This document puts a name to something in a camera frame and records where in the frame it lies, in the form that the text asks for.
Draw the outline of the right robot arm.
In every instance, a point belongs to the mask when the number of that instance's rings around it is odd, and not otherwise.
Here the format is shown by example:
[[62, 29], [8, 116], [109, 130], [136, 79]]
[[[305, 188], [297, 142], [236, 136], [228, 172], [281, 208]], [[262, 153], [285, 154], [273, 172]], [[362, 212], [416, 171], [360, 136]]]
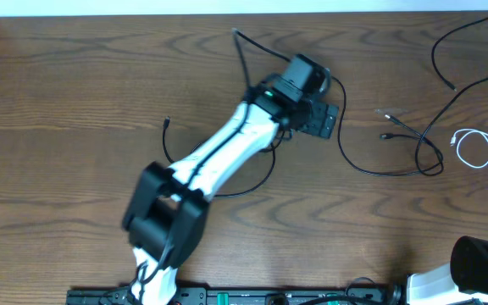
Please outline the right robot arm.
[[[488, 133], [469, 128], [455, 131], [450, 144], [455, 146], [458, 159], [470, 168], [488, 169], [488, 159], [482, 164], [472, 164], [460, 154], [463, 140], [477, 135], [488, 146]], [[488, 241], [460, 237], [449, 263], [426, 273], [410, 275], [405, 289], [405, 303], [411, 305], [488, 303]]]

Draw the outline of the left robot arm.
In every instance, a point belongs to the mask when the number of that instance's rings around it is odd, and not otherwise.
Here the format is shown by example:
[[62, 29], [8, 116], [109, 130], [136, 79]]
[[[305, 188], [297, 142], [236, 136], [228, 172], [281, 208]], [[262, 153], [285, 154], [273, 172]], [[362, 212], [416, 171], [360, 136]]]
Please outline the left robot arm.
[[135, 304], [169, 303], [177, 269], [202, 238], [212, 199], [279, 131], [330, 138], [338, 111], [322, 100], [330, 81], [329, 69], [298, 54], [283, 74], [247, 88], [228, 122], [196, 151], [168, 167], [153, 162], [141, 172], [122, 219], [136, 258], [129, 289]]

